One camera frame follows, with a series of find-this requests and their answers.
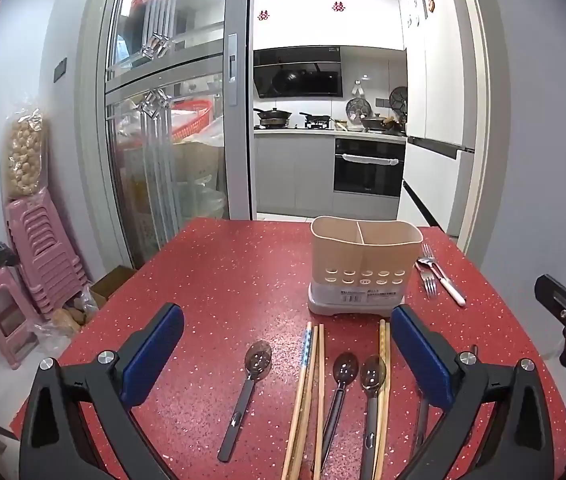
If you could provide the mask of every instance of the metal fork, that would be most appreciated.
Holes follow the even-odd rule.
[[[454,283],[452,283],[452,280],[449,279],[449,276],[445,273],[443,267],[438,264],[436,258],[434,257],[434,251],[432,251],[429,244],[427,242],[423,242],[422,247],[425,259],[429,260],[428,266],[430,267],[430,269],[434,272],[436,272],[436,269],[438,269],[440,276],[437,276],[440,279],[441,285],[443,285],[445,290],[450,293],[450,296],[452,296],[452,298],[458,303],[459,306],[465,307],[466,302],[463,293],[458,290],[458,287],[454,285]]]
[[[414,267],[421,274],[421,280],[423,280],[423,287],[425,288],[425,295],[428,300],[433,300],[436,297],[436,278],[431,270],[423,270],[417,264]]]

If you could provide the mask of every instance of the glass door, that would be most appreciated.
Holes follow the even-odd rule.
[[[193,218],[252,218],[248,6],[113,5],[105,136],[121,231],[137,268]]]

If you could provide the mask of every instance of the pink plastic stool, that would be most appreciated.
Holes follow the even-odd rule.
[[[42,322],[42,318],[29,302],[21,285],[15,280],[12,272],[10,272],[7,267],[0,269],[0,292],[3,291],[7,292],[10,297],[12,297],[16,306],[25,316],[25,320],[8,335],[5,334],[0,323],[0,351],[12,370],[16,370],[21,365],[23,358],[34,347],[34,345],[32,345],[25,353],[20,352],[20,350],[24,349],[28,339],[32,337],[26,322],[28,320]]]

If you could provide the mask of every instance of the tile backsplash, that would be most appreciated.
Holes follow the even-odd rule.
[[[341,76],[343,78],[342,98],[280,98],[260,100],[254,89],[254,107],[262,110],[278,108],[292,112],[289,127],[303,128],[305,117],[300,112],[312,115],[329,115],[332,119],[347,120],[345,106],[354,97],[354,81],[361,80],[365,99],[374,113],[387,117],[392,113],[388,108],[376,106],[376,100],[389,99],[390,92],[397,86],[407,86],[407,62],[405,60],[387,61],[370,57],[342,56]],[[259,124],[259,116],[254,113],[254,124]]]

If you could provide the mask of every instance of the table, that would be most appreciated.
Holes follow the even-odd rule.
[[[426,300],[415,272],[406,302],[457,351],[477,344],[483,362],[514,365],[522,356],[534,360],[552,419],[556,471],[562,472],[566,410],[540,355],[496,291],[447,236],[438,228],[422,231],[468,304],[465,310],[459,309],[442,287],[436,301]],[[165,302],[179,304],[185,314],[185,333],[146,402],[134,408],[135,417],[180,480],[279,480],[295,400],[301,333],[307,321],[325,324],[326,412],[335,389],[331,370],[336,355],[349,350],[362,362],[378,352],[378,317],[326,318],[308,311],[311,267],[310,224],[193,220],[114,294],[74,338],[60,363],[78,364],[104,349],[118,349]],[[245,351],[258,339],[271,343],[272,370],[256,386],[233,459],[221,464],[217,452],[245,377]],[[407,463],[418,404],[412,373],[394,345],[391,369],[384,479],[395,478]],[[302,480],[311,477],[316,398],[315,393]],[[430,410],[432,426],[438,410]],[[472,439],[450,478],[466,471],[489,410],[483,406],[479,412]],[[365,396],[357,381],[348,388],[324,478],[358,478],[364,412]],[[108,470],[125,478],[91,406],[86,418]],[[13,422],[15,430],[21,421],[22,413]]]

